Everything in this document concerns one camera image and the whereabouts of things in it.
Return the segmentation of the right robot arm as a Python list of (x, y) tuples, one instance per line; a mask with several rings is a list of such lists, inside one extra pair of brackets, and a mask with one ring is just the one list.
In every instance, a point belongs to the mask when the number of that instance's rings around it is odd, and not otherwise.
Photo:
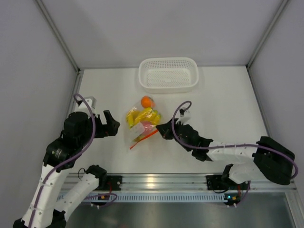
[(295, 154), (268, 136), (255, 144), (226, 144), (201, 137), (189, 124), (177, 119), (156, 126), (165, 140), (175, 140), (201, 162), (225, 162), (222, 184), (228, 188), (246, 181), (267, 179), (289, 185), (293, 178)]

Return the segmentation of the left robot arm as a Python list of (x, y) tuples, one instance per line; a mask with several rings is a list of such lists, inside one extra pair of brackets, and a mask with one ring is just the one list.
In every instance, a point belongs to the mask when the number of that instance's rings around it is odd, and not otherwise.
[(60, 136), (46, 148), (42, 172), (33, 200), (15, 228), (64, 228), (74, 210), (94, 190), (110, 190), (107, 171), (90, 165), (80, 181), (58, 200), (62, 186), (76, 160), (90, 146), (93, 139), (115, 136), (120, 123), (110, 111), (104, 111), (106, 123), (99, 115), (73, 112), (64, 122)]

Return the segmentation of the clear zip top bag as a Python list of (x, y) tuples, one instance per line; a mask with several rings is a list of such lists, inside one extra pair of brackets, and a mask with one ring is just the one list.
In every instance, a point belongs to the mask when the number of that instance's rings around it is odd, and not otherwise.
[[(160, 112), (159, 110), (159, 106), (156, 104), (156, 101), (155, 99), (151, 96), (151, 95), (144, 95), (144, 96), (149, 96), (151, 97), (153, 100), (154, 100), (154, 103), (155, 103), (155, 107), (152, 108), (154, 110), (157, 110), (160, 114), (161, 114), (161, 120), (159, 122), (159, 124), (162, 123), (162, 113)], [(129, 110), (127, 110), (125, 112), (125, 115), (124, 115), (124, 127), (125, 127), (125, 139), (127, 140), (128, 142), (128, 147), (129, 147), (129, 150), (132, 150), (138, 143), (148, 139), (149, 137), (153, 136), (154, 134), (156, 134), (158, 132), (158, 130), (156, 129), (156, 125), (154, 127), (154, 130), (153, 131), (148, 131), (148, 132), (145, 132), (144, 131), (144, 126), (141, 124), (141, 122), (139, 122), (137, 125), (135, 125), (134, 127), (132, 128), (129, 128), (128, 126), (128, 123), (126, 121), (126, 115), (128, 114), (128, 112), (132, 109), (138, 109), (138, 110), (143, 110), (144, 108), (141, 106), (141, 98), (135, 102), (133, 104), (133, 106), (131, 106), (129, 108)]]

